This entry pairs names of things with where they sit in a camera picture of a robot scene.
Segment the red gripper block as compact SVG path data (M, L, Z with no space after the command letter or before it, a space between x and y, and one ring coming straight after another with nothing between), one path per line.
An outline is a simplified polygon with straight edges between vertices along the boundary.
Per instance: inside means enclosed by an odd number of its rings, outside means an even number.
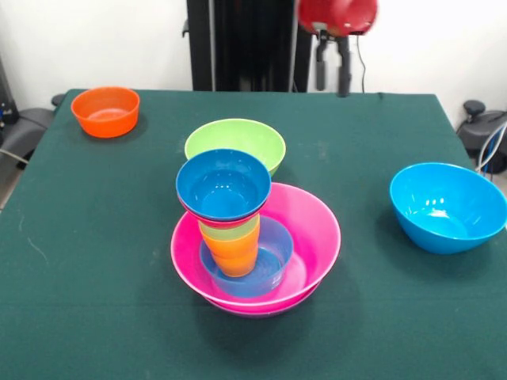
M315 87L326 88L324 52L328 35L337 37L337 52L341 56L338 70L337 95L347 97L350 91L350 35L363 35L375 22L378 11L376 0L301 0L298 1L299 24L309 33L318 35L315 49Z

